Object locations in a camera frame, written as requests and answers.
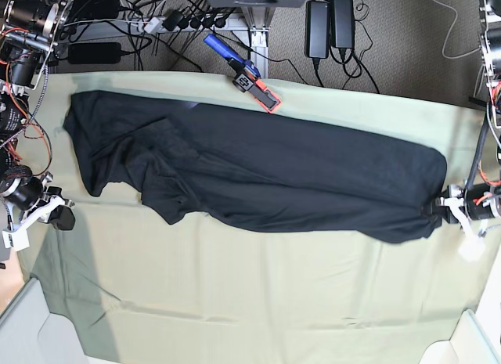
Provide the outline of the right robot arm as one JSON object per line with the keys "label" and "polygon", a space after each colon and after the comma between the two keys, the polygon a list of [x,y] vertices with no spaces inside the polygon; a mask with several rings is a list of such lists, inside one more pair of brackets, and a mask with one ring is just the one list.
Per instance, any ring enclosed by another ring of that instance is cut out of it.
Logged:
{"label": "right robot arm", "polygon": [[52,148],[36,119],[41,104],[30,108],[29,93],[48,84],[49,59],[72,5],[72,0],[1,0],[1,202],[9,231],[14,230],[14,207],[21,222],[34,218],[60,231],[75,224],[72,203],[61,188],[51,186],[49,170],[32,171],[16,151],[28,128],[47,150]]}

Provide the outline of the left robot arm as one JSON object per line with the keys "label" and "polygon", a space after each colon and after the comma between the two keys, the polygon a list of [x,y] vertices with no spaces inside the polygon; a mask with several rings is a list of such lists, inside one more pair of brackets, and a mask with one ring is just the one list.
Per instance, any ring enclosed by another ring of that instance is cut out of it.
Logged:
{"label": "left robot arm", "polygon": [[478,102],[485,115],[469,174],[463,186],[449,185],[430,205],[450,224],[458,223],[466,238],[477,243],[490,230],[488,221],[500,217],[500,180],[491,180],[481,166],[488,135],[496,144],[500,160],[500,0],[478,0],[481,32],[479,78],[485,79],[488,98]]}

